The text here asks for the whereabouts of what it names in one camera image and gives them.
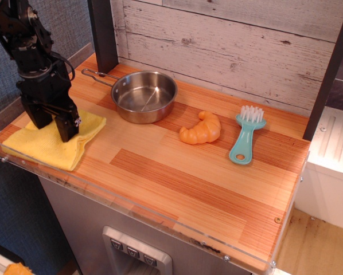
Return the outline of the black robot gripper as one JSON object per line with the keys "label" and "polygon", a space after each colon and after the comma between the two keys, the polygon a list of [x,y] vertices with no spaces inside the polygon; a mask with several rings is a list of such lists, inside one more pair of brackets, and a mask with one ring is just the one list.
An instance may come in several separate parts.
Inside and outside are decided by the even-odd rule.
{"label": "black robot gripper", "polygon": [[42,129],[55,122],[63,142],[70,141],[79,133],[80,117],[73,100],[69,97],[72,79],[64,60],[54,60],[46,71],[26,75],[17,82],[22,105],[33,124]]}

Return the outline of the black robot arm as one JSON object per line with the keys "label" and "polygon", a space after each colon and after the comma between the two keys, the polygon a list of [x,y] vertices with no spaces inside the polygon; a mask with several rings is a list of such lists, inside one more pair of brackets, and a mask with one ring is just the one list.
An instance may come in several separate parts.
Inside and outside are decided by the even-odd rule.
{"label": "black robot arm", "polygon": [[75,73],[71,63],[52,50],[53,40],[28,1],[0,1],[0,43],[17,64],[16,86],[33,124],[56,123],[62,141],[79,133],[81,119],[69,96]]}

